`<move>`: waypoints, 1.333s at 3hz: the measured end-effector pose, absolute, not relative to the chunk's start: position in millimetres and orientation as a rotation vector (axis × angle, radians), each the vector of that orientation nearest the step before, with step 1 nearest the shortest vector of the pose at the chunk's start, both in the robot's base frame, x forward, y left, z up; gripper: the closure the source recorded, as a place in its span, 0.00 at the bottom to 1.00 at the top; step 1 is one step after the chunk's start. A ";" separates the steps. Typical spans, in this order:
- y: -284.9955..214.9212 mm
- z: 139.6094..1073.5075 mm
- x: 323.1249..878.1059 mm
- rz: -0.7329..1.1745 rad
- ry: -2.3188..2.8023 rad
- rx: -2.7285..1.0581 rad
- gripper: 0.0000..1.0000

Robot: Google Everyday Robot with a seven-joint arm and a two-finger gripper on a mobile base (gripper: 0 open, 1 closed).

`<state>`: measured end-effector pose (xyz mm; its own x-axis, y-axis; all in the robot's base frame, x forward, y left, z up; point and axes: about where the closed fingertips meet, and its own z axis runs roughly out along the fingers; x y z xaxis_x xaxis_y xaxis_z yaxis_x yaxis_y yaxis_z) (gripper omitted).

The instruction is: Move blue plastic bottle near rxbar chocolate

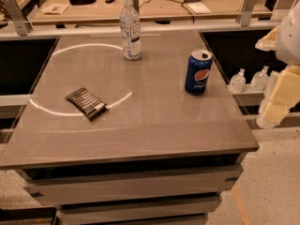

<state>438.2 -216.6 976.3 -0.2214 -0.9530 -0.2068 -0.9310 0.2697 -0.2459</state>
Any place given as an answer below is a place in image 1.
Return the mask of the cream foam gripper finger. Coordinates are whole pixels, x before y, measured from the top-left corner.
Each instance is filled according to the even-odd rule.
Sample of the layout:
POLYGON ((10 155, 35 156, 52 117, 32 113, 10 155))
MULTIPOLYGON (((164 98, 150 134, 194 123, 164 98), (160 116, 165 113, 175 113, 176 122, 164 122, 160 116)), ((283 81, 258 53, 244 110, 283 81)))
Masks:
POLYGON ((288 65, 280 72, 272 71, 256 119, 257 126, 264 129, 278 126, 299 102, 300 67, 288 65))
POLYGON ((279 26, 276 26, 266 36, 259 39, 255 44, 255 48, 265 52, 274 51, 276 49, 278 29, 279 26))

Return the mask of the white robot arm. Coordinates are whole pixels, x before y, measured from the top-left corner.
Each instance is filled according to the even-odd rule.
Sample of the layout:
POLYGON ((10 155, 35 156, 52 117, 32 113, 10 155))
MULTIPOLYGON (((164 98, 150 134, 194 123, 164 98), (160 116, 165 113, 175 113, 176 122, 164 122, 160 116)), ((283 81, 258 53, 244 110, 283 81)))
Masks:
POLYGON ((255 48, 275 51, 277 59, 287 65, 279 73, 270 75, 256 119, 259 128, 271 129, 300 102, 300 2, 279 26, 256 43, 255 48))

